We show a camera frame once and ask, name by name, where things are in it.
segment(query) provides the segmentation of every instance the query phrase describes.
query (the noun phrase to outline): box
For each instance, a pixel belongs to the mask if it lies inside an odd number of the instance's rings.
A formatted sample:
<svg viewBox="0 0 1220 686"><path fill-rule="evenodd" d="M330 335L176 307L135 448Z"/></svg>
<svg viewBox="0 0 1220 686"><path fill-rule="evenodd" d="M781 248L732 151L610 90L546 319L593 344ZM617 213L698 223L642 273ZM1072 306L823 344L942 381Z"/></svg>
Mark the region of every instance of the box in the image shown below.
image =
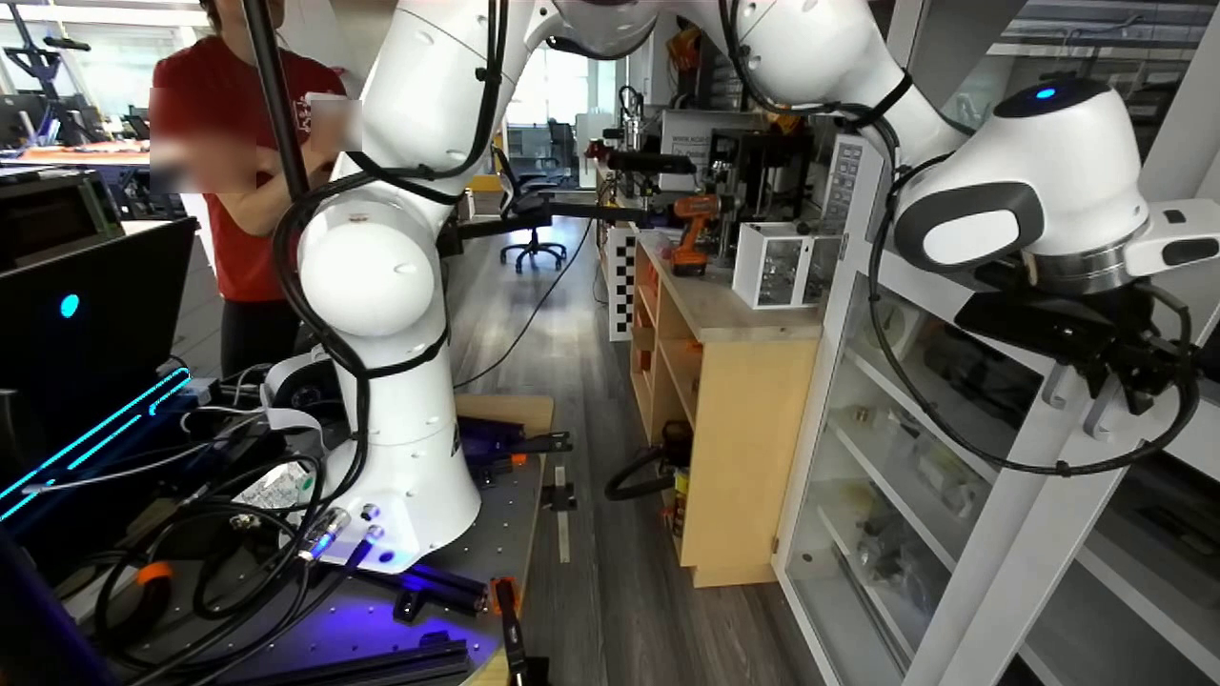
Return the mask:
<svg viewBox="0 0 1220 686"><path fill-rule="evenodd" d="M805 235L799 222L744 222L736 235L732 292L751 307L814 307L828 286L839 241Z"/></svg>

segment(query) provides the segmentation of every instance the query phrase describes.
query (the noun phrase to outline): red shirt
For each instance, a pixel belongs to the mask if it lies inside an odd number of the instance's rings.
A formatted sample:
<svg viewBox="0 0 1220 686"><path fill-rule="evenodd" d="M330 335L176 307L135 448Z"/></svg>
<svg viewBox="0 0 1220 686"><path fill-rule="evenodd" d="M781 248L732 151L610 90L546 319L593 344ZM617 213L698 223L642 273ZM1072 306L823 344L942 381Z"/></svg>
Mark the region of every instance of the red shirt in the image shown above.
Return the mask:
<svg viewBox="0 0 1220 686"><path fill-rule="evenodd" d="M331 67L297 52L283 52L283 71L297 127L308 123L302 104L304 90L344 96L344 84ZM202 37L158 66L150 123L161 140L191 140L191 128L209 128L276 147L260 71L243 66L220 37ZM239 231L206 182L202 198L214 223L220 297L283 302L283 286L276 277L276 241Z"/></svg>

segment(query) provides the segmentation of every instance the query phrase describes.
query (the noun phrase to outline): cabinet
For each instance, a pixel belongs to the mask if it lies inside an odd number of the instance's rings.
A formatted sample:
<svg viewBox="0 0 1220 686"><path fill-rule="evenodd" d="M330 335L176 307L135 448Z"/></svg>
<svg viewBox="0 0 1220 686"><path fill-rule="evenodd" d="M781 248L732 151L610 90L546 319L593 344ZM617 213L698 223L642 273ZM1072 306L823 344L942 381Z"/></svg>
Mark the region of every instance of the cabinet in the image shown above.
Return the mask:
<svg viewBox="0 0 1220 686"><path fill-rule="evenodd" d="M819 314L751 314L729 273L675 277L668 229L633 229L629 381L643 439L689 422L675 546L698 587L769 584Z"/></svg>
<svg viewBox="0 0 1220 686"><path fill-rule="evenodd" d="M1147 523L1147 507L1134 513L1147 499L1162 503L1154 475L995 471L955 443L882 359L866 283L872 222L876 202L854 202L847 213L847 255L823 314L776 556L823 679L1220 683L1218 533L1168 542L1173 513L1159 511L1159 526ZM955 326L965 297L956 283L885 255L882 330L968 447L1041 466L1059 453L1100 462L1128 448L1086 429L1101 417L1072 371ZM1147 439L1162 417L1123 422Z"/></svg>

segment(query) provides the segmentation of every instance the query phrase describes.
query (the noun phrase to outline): white cabinet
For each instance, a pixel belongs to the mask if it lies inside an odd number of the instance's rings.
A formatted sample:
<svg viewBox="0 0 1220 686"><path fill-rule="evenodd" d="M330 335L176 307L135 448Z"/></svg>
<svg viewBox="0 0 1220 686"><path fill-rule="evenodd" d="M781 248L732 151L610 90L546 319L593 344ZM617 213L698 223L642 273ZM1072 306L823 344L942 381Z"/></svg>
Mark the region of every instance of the white cabinet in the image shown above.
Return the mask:
<svg viewBox="0 0 1220 686"><path fill-rule="evenodd" d="M1220 517L1204 533L1147 507L1162 503L1162 475L1022 475L950 443L876 345L866 272L876 202L857 198L882 171L854 182L776 556L823 679L1220 683ZM885 340L968 447L1041 466L1125 448L1084 433L1095 399L1074 373L955 326L968 297L956 283L890 255L882 292Z"/></svg>

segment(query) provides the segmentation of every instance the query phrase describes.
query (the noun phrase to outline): gray floor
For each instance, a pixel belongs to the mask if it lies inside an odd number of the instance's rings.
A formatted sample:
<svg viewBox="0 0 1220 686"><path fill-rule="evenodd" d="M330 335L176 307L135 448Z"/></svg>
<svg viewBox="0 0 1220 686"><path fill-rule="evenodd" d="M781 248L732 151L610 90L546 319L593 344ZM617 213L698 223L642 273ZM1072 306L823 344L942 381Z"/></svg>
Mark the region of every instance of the gray floor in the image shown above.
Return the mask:
<svg viewBox="0 0 1220 686"><path fill-rule="evenodd" d="M561 223L556 235L577 248L585 223ZM551 260L537 273L500 268L500 244L471 244L445 263L459 381L510 345L556 273ZM466 389L552 397L556 425L577 439L561 456L580 497L572 563L561 563L556 526L546 513L529 573L529 653L551 654L556 686L818 686L779 587L696 591L656 503L603 497L616 469L642 453L626 345L605 344L603 319L594 241L586 241L519 350ZM196 335L182 359L209 371L214 340Z"/></svg>

